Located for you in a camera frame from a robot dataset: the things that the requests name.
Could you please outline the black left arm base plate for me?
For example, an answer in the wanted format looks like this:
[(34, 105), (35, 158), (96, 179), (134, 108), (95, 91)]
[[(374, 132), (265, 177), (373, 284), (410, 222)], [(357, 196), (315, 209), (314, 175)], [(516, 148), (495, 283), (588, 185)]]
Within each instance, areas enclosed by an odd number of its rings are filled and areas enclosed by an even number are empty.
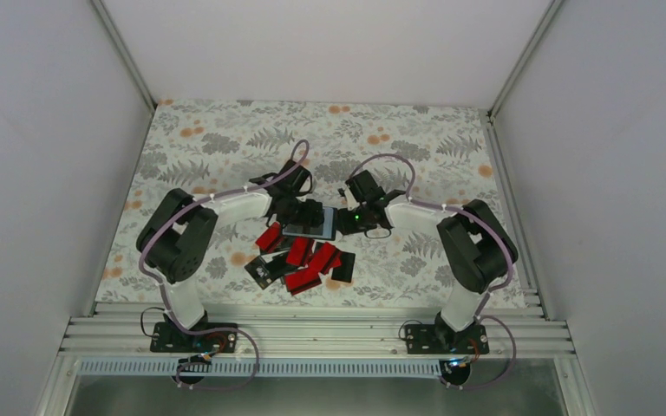
[(154, 325), (149, 350), (152, 353), (212, 353), (231, 354), (235, 352), (238, 325), (229, 322), (206, 322), (196, 325), (193, 330), (212, 329), (205, 335), (183, 333), (171, 322), (158, 322)]

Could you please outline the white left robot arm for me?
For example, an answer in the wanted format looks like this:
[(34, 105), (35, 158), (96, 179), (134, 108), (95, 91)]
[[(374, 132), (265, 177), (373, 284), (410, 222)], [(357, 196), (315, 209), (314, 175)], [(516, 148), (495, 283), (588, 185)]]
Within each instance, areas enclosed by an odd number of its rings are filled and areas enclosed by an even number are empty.
[(136, 240), (139, 270), (160, 288), (172, 338), (186, 351), (200, 348), (209, 333), (208, 317), (194, 275), (219, 227), (253, 218), (274, 217), (283, 225), (304, 218), (320, 224), (318, 208), (299, 209), (312, 184), (301, 162), (288, 160), (281, 172), (251, 179), (241, 188), (204, 197), (180, 188), (160, 202)]

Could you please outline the black card holder wallet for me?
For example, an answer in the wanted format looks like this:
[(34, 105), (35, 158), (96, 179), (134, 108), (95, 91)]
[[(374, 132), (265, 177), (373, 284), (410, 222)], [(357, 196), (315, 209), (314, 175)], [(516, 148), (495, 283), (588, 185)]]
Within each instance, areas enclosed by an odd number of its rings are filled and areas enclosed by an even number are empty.
[(324, 206), (322, 210), (322, 223), (318, 225), (288, 224), (282, 228), (282, 234), (287, 237), (306, 237), (323, 241), (336, 240), (336, 212), (337, 209)]

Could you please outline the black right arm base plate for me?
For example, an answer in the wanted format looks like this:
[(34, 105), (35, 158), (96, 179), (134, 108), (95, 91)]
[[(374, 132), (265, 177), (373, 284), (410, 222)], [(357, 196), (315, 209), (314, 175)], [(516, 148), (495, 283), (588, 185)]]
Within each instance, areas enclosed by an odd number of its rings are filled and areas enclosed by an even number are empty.
[(455, 332), (447, 325), (410, 323), (403, 327), (409, 354), (488, 354), (490, 347), (486, 328), (472, 323), (463, 331)]

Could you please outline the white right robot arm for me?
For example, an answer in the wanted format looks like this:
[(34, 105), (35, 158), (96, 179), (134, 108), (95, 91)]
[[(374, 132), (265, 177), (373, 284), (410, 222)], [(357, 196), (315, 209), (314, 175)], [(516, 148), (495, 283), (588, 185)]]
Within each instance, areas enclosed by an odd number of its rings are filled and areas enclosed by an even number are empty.
[(455, 284), (434, 318), (437, 346), (455, 353), (467, 344), (490, 294), (501, 277), (513, 277), (516, 247), (488, 204), (474, 199), (461, 208), (417, 201), (402, 190), (385, 192), (364, 170), (338, 190), (347, 207), (337, 213), (344, 235), (377, 228), (416, 231), (441, 243)]

